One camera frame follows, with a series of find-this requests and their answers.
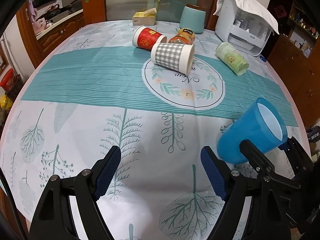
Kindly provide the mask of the yellow tissue box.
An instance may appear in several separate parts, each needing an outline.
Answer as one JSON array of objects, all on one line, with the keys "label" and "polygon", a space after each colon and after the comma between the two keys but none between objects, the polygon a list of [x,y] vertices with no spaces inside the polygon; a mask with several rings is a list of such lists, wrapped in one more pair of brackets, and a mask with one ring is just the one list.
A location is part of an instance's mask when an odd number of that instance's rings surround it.
[{"label": "yellow tissue box", "polygon": [[155,25],[157,9],[150,8],[145,11],[138,11],[132,16],[132,25]]}]

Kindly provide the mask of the red lidded tin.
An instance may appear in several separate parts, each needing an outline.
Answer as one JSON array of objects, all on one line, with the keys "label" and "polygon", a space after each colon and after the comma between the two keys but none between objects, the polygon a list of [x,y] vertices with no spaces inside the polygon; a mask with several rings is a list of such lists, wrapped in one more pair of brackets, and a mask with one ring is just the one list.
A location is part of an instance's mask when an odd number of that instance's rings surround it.
[{"label": "red lidded tin", "polygon": [[1,87],[5,92],[9,92],[17,80],[18,75],[16,71],[13,68],[10,68],[1,79]]}]

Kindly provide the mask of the patterned teal tablecloth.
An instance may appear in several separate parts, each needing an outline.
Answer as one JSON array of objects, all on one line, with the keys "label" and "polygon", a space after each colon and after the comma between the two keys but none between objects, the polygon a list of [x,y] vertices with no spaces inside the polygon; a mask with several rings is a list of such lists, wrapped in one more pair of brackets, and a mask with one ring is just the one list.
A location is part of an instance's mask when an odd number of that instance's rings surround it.
[{"label": "patterned teal tablecloth", "polygon": [[274,105],[289,137],[308,140],[274,70],[246,56],[235,75],[215,55],[213,31],[196,37],[189,75],[154,65],[132,44],[129,21],[88,25],[56,48],[22,88],[1,138],[15,203],[33,218],[49,178],[78,175],[112,146],[121,161],[100,212],[115,239],[206,239],[223,207],[200,160],[257,98]]}]

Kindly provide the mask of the grey checkered paper cup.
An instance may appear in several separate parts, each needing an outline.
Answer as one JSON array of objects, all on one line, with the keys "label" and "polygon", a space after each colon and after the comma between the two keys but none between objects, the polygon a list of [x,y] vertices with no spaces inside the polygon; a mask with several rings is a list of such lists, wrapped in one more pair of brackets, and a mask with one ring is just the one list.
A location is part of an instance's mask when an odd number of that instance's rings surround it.
[{"label": "grey checkered paper cup", "polygon": [[193,44],[157,43],[151,50],[154,64],[188,75],[193,64]]}]

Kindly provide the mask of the red paper cup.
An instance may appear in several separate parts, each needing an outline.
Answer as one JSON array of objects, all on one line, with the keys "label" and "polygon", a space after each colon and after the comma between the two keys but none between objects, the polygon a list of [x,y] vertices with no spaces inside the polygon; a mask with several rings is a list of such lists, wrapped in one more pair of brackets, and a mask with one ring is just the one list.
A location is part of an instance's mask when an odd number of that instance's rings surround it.
[{"label": "red paper cup", "polygon": [[157,43],[167,42],[167,37],[146,26],[140,26],[134,32],[132,44],[135,47],[151,51]]}]

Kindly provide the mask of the orange snack canister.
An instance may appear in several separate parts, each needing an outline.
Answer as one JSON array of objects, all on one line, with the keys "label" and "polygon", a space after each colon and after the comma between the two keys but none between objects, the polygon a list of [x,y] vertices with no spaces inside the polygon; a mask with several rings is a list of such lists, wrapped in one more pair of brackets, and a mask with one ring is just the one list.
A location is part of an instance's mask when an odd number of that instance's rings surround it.
[{"label": "orange snack canister", "polygon": [[169,40],[169,43],[192,45],[195,37],[195,33],[191,29],[181,28],[177,34]]}]

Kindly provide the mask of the white storage organizer box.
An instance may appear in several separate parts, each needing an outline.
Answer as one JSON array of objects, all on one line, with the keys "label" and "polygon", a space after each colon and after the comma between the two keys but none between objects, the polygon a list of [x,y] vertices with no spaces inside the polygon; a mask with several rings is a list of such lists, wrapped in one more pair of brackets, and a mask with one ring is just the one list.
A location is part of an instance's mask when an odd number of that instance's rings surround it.
[{"label": "white storage organizer box", "polygon": [[224,0],[215,32],[222,41],[252,56],[260,55],[275,33],[263,18],[240,10],[234,0]]}]

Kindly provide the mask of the yellow bottle on floor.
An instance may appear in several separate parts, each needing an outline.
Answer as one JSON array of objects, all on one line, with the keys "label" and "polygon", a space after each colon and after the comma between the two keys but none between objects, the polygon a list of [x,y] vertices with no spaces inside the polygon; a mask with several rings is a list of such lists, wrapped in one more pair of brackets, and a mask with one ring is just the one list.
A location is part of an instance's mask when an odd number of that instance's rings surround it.
[{"label": "yellow bottle on floor", "polygon": [[13,106],[13,101],[7,95],[4,94],[0,98],[0,105],[1,109],[5,111],[10,111]]}]

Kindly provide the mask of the white cloth cover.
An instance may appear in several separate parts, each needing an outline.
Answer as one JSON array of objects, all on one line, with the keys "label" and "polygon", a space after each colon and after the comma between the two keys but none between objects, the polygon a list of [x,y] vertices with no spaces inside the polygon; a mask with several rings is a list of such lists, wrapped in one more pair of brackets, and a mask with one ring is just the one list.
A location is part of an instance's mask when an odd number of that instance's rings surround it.
[{"label": "white cloth cover", "polygon": [[[236,6],[240,10],[263,18],[269,24],[269,26],[273,29],[273,31],[279,35],[277,20],[257,0],[234,0],[234,1]],[[224,0],[217,0],[216,11],[213,13],[213,15],[216,15],[216,16],[220,15],[220,10],[222,8],[223,2]]]}]

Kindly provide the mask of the pale green plastic cup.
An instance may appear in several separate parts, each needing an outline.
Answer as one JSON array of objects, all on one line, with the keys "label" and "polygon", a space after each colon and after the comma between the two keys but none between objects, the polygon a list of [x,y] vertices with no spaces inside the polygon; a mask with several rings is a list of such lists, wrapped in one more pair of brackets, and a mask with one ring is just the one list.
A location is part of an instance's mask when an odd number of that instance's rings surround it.
[{"label": "pale green plastic cup", "polygon": [[222,42],[217,46],[216,55],[237,76],[243,75],[249,68],[245,58],[228,42]]}]

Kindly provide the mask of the teal ceramic jar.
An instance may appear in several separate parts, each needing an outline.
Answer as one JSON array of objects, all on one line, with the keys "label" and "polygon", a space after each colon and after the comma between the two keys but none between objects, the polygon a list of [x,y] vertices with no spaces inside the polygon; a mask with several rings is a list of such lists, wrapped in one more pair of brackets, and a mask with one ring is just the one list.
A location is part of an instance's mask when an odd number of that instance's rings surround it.
[{"label": "teal ceramic jar", "polygon": [[179,26],[181,29],[191,29],[195,34],[204,31],[206,11],[196,5],[186,5],[182,11]]}]

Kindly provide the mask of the blue plastic cup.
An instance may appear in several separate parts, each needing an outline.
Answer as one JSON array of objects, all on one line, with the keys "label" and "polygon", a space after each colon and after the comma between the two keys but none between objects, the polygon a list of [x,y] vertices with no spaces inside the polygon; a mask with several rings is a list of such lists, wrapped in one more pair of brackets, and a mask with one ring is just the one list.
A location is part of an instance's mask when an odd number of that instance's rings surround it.
[{"label": "blue plastic cup", "polygon": [[258,98],[235,121],[217,142],[219,157],[230,164],[246,163],[240,143],[250,140],[263,154],[287,141],[287,128],[276,108],[264,98]]}]

